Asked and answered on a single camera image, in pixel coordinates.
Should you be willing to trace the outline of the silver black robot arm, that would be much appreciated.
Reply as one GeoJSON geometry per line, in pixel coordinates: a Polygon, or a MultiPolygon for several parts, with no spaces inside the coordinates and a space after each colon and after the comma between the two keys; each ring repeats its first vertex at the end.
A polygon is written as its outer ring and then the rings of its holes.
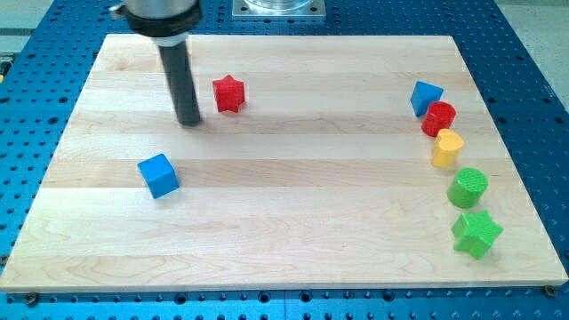
{"type": "Polygon", "coordinates": [[[114,19],[126,18],[132,31],[150,38],[159,51],[179,124],[201,122],[187,48],[188,32],[202,19],[197,0],[123,0],[109,8],[114,19]]]}

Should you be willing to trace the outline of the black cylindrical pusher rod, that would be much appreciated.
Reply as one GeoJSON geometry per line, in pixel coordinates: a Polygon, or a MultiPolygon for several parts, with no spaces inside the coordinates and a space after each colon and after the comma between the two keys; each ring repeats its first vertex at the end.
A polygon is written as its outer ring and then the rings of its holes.
{"type": "Polygon", "coordinates": [[[186,43],[159,46],[158,50],[178,123],[183,126],[198,125],[202,118],[186,43]]]}

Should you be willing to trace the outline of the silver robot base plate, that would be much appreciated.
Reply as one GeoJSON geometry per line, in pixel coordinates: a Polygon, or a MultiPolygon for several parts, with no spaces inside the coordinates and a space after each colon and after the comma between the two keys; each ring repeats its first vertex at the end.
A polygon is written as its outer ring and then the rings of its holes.
{"type": "Polygon", "coordinates": [[[234,18],[323,18],[325,0],[233,0],[234,18]]]}

